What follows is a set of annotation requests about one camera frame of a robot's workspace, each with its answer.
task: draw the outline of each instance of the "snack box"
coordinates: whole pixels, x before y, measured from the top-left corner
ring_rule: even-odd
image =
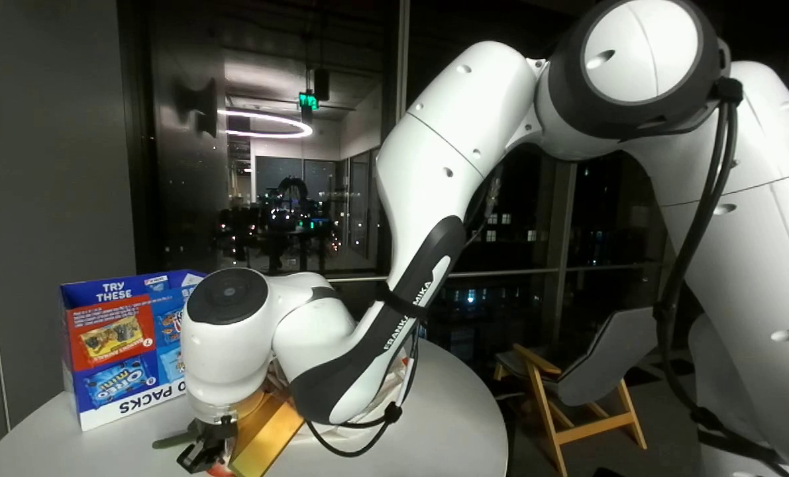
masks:
[[[61,286],[64,387],[82,431],[185,393],[182,309],[191,270]]]

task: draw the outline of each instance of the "franka emika robot arm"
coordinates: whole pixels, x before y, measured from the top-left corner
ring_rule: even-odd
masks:
[[[180,464],[203,466],[197,454],[231,436],[274,356],[304,419],[340,425],[360,414],[415,328],[410,311],[430,304],[466,244],[471,196],[524,142],[558,160],[622,149],[645,167],[680,251],[658,308],[660,338],[684,275],[733,360],[763,445],[789,465],[789,92],[766,66],[731,64],[708,19],[683,0],[598,3],[549,60],[481,42],[446,67],[376,158],[394,240],[391,293],[360,322],[317,274],[233,268],[205,278],[182,326],[204,432]],[[430,192],[440,199],[426,208]]]

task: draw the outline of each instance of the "exit sign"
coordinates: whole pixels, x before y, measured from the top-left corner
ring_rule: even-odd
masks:
[[[318,98],[312,93],[300,93],[297,104],[300,105],[301,109],[307,107],[312,109],[312,111],[316,111],[318,109]]]

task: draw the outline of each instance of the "round white table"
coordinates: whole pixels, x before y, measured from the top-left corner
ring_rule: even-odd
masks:
[[[173,399],[84,433],[71,399],[67,393],[50,399],[0,441],[0,476],[187,475],[176,464],[185,446],[151,447],[191,421],[187,399]],[[360,446],[358,439],[350,448]],[[375,447],[358,458],[339,458],[315,441],[292,442],[267,477],[502,477],[507,456],[503,417],[488,388],[463,362],[421,341],[403,416]]]

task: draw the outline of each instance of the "wooden chair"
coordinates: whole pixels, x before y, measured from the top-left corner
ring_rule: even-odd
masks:
[[[624,429],[639,447],[645,450],[648,448],[623,377],[653,349],[655,343],[657,336],[651,308],[618,311],[598,330],[587,353],[565,371],[552,365],[534,350],[514,344],[512,351],[498,355],[494,378],[501,380],[513,374],[530,381],[536,405],[545,423],[547,452],[554,459],[562,477],[567,477],[561,446],[568,442],[610,429]],[[611,416],[595,401],[615,389],[621,398],[622,413]],[[549,399],[549,395],[566,405],[585,405],[598,420],[575,425]]]

